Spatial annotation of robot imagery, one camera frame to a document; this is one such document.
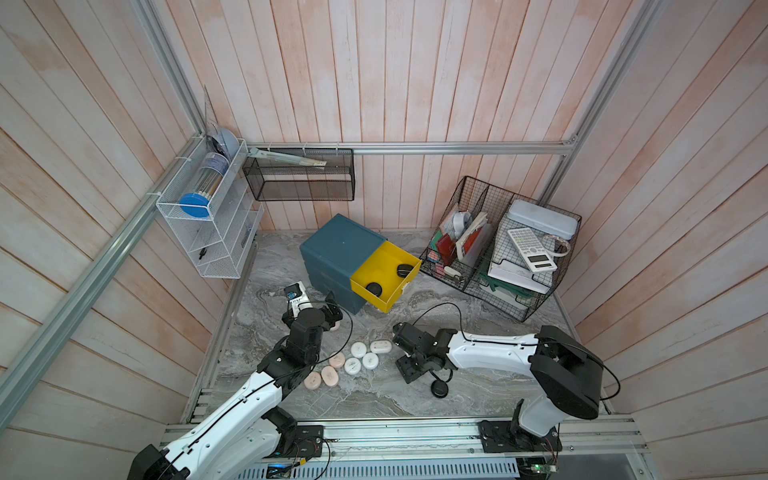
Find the black earphone case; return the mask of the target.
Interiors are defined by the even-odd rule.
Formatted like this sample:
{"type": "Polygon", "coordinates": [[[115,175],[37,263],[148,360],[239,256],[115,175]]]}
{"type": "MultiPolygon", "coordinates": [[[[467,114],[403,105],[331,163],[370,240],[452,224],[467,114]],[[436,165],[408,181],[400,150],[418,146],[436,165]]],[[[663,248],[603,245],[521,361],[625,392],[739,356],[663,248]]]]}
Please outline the black earphone case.
{"type": "Polygon", "coordinates": [[[403,279],[407,278],[412,271],[413,266],[409,264],[399,264],[396,268],[396,274],[403,279]]]}
{"type": "Polygon", "coordinates": [[[430,391],[438,399],[446,398],[449,393],[448,383],[441,379],[435,379],[430,385],[430,391]]]}
{"type": "Polygon", "coordinates": [[[376,297],[380,297],[382,295],[383,289],[380,284],[376,282],[371,282],[366,285],[366,290],[372,293],[376,297]]]}

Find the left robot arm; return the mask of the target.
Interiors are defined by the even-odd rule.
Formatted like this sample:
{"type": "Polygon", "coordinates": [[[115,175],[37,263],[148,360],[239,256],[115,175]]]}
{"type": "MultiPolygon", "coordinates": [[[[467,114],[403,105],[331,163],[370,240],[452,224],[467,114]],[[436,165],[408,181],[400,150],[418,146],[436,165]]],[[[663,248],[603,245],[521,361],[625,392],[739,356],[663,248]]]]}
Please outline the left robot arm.
{"type": "Polygon", "coordinates": [[[332,294],[297,308],[283,315],[289,334],[244,385],[180,438],[140,451],[130,479],[230,479],[256,458],[290,448],[296,421],[279,404],[324,361],[322,336],[343,319],[332,294]]]}

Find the yellow top drawer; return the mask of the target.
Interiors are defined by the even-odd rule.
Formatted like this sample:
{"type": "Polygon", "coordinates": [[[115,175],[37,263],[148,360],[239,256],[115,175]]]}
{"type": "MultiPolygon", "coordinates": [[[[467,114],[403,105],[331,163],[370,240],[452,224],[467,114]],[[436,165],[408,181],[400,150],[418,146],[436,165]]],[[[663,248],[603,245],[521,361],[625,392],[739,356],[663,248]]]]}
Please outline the yellow top drawer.
{"type": "Polygon", "coordinates": [[[388,313],[402,296],[403,289],[418,275],[421,264],[422,261],[418,257],[385,241],[351,276],[350,286],[353,292],[368,303],[381,312],[388,313]],[[413,271],[405,279],[396,274],[399,264],[413,266],[413,271]],[[366,285],[371,282],[381,285],[383,292],[380,297],[366,290],[366,285]]]}

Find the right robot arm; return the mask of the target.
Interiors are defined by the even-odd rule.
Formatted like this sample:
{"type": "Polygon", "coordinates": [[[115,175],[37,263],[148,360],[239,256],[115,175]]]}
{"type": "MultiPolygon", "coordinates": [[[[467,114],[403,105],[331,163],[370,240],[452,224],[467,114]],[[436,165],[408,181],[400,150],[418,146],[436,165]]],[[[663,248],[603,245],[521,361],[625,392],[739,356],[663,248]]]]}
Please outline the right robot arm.
{"type": "Polygon", "coordinates": [[[599,416],[604,363],[557,327],[504,337],[456,329],[430,334],[401,322],[393,327],[393,343],[404,352],[396,366],[408,384],[427,373],[466,369],[511,372],[537,382],[539,395],[520,400],[511,420],[478,423],[486,453],[557,453],[562,450],[557,427],[564,420],[599,416]]]}

